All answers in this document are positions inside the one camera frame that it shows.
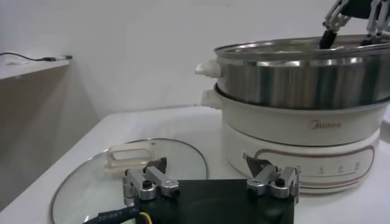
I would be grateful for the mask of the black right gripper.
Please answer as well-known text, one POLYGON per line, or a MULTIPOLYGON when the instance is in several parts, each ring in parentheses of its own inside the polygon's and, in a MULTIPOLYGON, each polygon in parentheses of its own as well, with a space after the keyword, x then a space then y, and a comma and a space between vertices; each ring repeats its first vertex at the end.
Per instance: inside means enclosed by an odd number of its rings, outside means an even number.
POLYGON ((368 18, 362 46, 389 42, 389 0, 337 0, 325 16, 319 49, 330 49, 340 28, 352 18, 368 18))

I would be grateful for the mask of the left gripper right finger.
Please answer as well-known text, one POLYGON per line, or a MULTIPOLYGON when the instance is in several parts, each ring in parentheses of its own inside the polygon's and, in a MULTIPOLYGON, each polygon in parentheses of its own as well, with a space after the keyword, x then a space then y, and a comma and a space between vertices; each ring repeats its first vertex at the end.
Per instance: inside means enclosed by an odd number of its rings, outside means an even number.
POLYGON ((286 166, 280 168, 268 160, 246 157, 247 166, 252 178, 246 181, 248 195, 257 198, 266 194, 284 199, 292 197, 295 203, 299 202, 301 169, 286 166))

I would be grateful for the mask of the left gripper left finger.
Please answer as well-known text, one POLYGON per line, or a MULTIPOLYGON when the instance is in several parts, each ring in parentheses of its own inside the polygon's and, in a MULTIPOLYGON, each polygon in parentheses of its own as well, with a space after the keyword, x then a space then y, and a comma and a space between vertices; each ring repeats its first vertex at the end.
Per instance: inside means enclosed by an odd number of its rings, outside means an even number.
POLYGON ((158 192, 165 198, 179 198, 179 182, 166 175, 167 165, 167 158, 162 157, 148 162, 141 170, 125 170, 122 178, 124 204, 134 206, 136 199, 140 201, 155 200, 158 192))

